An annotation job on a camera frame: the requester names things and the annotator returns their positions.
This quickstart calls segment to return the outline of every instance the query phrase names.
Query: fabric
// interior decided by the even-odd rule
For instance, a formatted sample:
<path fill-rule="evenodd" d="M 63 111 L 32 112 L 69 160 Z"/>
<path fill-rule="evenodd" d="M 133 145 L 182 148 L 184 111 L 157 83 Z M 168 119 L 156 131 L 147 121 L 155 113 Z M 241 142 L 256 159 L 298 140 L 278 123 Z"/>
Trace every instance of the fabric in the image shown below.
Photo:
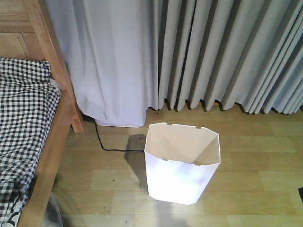
<path fill-rule="evenodd" d="M 60 101 L 47 61 L 0 58 L 0 226 L 16 226 Z"/>
<path fill-rule="evenodd" d="M 46 207 L 42 227 L 63 227 L 58 203 L 53 193 Z"/>
<path fill-rule="evenodd" d="M 159 6 L 159 108 L 217 100 L 248 113 L 303 103 L 303 1 L 168 1 Z"/>
<path fill-rule="evenodd" d="M 80 110 L 100 125 L 139 127 L 157 108 L 151 2 L 47 0 Z"/>
<path fill-rule="evenodd" d="M 47 0 L 77 103 L 98 124 L 146 108 L 290 114 L 303 103 L 302 0 Z"/>

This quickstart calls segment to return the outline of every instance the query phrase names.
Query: checkered bedsheet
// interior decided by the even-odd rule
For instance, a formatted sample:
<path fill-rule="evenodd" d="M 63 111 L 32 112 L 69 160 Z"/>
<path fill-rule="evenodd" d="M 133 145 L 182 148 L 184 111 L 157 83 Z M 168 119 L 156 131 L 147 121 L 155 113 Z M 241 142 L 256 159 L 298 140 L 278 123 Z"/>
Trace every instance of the checkered bedsheet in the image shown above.
<path fill-rule="evenodd" d="M 0 58 L 0 226 L 16 226 L 60 101 L 47 61 Z"/>

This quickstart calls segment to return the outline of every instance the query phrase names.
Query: black cable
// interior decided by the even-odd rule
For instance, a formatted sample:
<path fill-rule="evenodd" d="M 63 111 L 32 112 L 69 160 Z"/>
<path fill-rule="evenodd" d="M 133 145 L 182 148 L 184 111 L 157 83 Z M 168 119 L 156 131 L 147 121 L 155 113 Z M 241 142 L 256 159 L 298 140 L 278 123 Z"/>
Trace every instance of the black cable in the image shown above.
<path fill-rule="evenodd" d="M 98 131 L 98 125 L 97 123 L 95 122 L 95 127 L 96 127 L 96 133 L 97 133 L 97 136 L 98 136 L 98 140 L 99 140 L 99 143 L 102 147 L 103 150 L 106 150 L 106 151 L 120 151 L 120 152 L 130 152 L 130 151 L 141 151 L 141 152 L 144 152 L 144 150 L 140 150 L 140 149 L 132 149 L 132 150 L 121 150 L 121 149 L 106 149 L 104 148 L 102 142 L 101 142 L 101 138 L 100 138 L 100 135 L 99 135 L 99 131 Z"/>

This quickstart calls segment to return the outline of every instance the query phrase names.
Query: white curtain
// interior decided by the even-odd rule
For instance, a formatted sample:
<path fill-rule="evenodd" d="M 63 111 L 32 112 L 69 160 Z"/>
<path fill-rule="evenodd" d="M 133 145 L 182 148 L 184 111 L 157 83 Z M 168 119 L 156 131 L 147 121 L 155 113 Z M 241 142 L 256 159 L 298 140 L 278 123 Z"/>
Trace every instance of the white curtain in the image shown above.
<path fill-rule="evenodd" d="M 142 126 L 181 110 L 240 103 L 290 114 L 303 103 L 302 0 L 47 0 L 80 109 Z"/>
<path fill-rule="evenodd" d="M 81 111 L 100 125 L 139 127 L 157 108 L 150 4 L 47 0 Z"/>

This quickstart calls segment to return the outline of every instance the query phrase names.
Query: white wastebasket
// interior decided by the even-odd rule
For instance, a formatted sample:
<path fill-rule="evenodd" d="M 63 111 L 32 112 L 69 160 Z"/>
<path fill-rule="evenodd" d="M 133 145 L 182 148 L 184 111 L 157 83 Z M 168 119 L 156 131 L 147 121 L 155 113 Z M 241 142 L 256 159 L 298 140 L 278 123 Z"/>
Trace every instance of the white wastebasket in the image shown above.
<path fill-rule="evenodd" d="M 157 123 L 145 144 L 148 193 L 156 200 L 196 203 L 219 166 L 219 134 L 207 128 Z"/>

